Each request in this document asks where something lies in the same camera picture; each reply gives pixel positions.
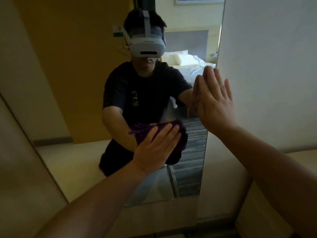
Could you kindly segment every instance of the picture frame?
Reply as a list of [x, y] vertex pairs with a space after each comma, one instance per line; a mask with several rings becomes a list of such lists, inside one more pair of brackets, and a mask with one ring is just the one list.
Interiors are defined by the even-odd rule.
[[175, 5], [223, 4], [224, 0], [175, 0]]

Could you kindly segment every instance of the pillow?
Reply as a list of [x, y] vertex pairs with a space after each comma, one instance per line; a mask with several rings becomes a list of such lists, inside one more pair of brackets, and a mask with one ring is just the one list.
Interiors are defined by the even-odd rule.
[[205, 64], [205, 63], [206, 63], [204, 60], [200, 59], [197, 55], [194, 55], [193, 57], [194, 57], [196, 60], [199, 61], [199, 64]]
[[161, 57], [162, 62], [166, 62], [168, 66], [174, 66], [177, 65], [176, 61], [172, 57], [173, 54], [188, 54], [188, 50], [184, 51], [177, 51], [177, 52], [165, 52], [163, 56]]
[[179, 66], [199, 64], [199, 61], [189, 54], [173, 54], [173, 57]]

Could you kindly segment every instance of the man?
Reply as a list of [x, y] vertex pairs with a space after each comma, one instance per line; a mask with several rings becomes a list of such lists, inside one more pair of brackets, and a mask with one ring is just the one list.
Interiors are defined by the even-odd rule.
[[[165, 22], [149, 11], [151, 28], [164, 36]], [[144, 16], [141, 9], [132, 10], [124, 28], [131, 37], [144, 32]], [[178, 105], [192, 108], [192, 86], [181, 73], [157, 58], [131, 58], [118, 66], [108, 77], [103, 96], [102, 122], [112, 135], [105, 153], [101, 156], [99, 167], [105, 176], [116, 172], [133, 158], [137, 147], [135, 137], [129, 135], [130, 127], [135, 124], [159, 123], [164, 119], [164, 110], [170, 97], [174, 97]], [[176, 161], [180, 152], [173, 153]]]
[[[209, 66], [203, 75], [196, 78], [193, 97], [204, 127], [236, 156], [299, 235], [317, 237], [317, 175], [239, 127], [228, 80], [223, 83], [219, 71]], [[180, 139], [178, 130], [167, 124], [153, 139], [154, 127], [128, 165], [62, 209], [36, 237], [104, 237], [137, 185], [162, 167]]]

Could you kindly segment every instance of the white vr headset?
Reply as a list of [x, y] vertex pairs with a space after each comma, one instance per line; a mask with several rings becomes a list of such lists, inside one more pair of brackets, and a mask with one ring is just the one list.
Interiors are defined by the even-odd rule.
[[161, 57], [165, 52], [164, 32], [160, 27], [150, 25], [148, 11], [143, 11], [144, 29], [133, 28], [129, 34], [123, 28], [123, 35], [133, 57]]

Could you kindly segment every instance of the headboard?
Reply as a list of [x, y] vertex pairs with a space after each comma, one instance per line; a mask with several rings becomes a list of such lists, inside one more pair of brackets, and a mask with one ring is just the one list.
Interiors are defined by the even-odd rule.
[[164, 35], [167, 52], [188, 50], [188, 54], [206, 61], [208, 30], [165, 32]]

